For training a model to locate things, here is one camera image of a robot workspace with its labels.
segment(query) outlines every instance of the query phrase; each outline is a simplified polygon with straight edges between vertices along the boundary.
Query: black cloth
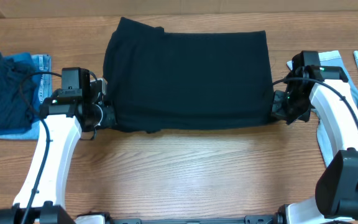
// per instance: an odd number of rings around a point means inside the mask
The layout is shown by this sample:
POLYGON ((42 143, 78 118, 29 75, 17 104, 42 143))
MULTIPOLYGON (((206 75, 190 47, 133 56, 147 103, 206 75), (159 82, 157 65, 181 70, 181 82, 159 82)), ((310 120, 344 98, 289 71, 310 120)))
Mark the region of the black cloth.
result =
POLYGON ((121 131, 272 121, 266 33, 178 34, 121 18, 103 66, 121 131))
MULTIPOLYGON (((6 59, 0 53, 0 130, 30 129, 33 114, 19 94, 22 79, 35 72, 34 66, 6 59)), ((23 85, 23 93, 32 102, 37 87, 29 78, 23 85)))

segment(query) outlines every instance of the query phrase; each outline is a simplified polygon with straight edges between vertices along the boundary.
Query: blue towel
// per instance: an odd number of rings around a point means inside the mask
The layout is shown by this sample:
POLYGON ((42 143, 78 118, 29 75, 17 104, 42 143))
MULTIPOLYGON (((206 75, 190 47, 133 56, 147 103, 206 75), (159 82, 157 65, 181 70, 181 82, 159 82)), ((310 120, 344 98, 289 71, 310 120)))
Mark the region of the blue towel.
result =
MULTIPOLYGON (((52 70, 52 59, 49 55, 33 55, 29 53, 22 53, 17 55, 7 56, 6 58, 13 58, 15 62, 31 63, 35 65, 38 72, 52 70)), ((38 110, 43 100, 52 94, 52 76, 51 75, 36 75, 32 77, 32 81, 37 84, 34 91, 32 105, 38 110)), ((19 133, 10 134, 4 130, 0 131, 0 139, 38 139, 39 136, 39 120, 34 119, 30 130, 19 133)))
MULTIPOLYGON (((345 65, 343 64, 343 61, 342 61, 342 58, 341 58, 341 55, 339 54, 339 52, 337 50, 334 50, 332 52, 323 52, 323 53, 319 53, 319 57, 320 57, 320 63, 322 66, 338 66, 338 67, 343 68, 346 76, 349 79, 349 84, 351 86, 351 93, 352 93, 353 101, 358 108, 358 90, 357 90, 356 86, 353 84, 353 81, 352 81, 351 77, 349 76, 349 73, 347 72, 345 65)), ((288 66, 288 68, 292 69, 292 61, 287 62, 287 66, 288 66)), ((320 120, 320 116, 319 116, 318 112, 316 110, 312 110, 312 111, 315 112, 319 118, 319 124, 318 124, 318 128, 317 128, 317 141, 320 146, 321 154, 323 155, 324 163, 326 164, 326 166, 328 166, 334 158, 333 150, 331 148, 331 143, 329 141, 327 131, 324 127, 324 124, 320 120)))

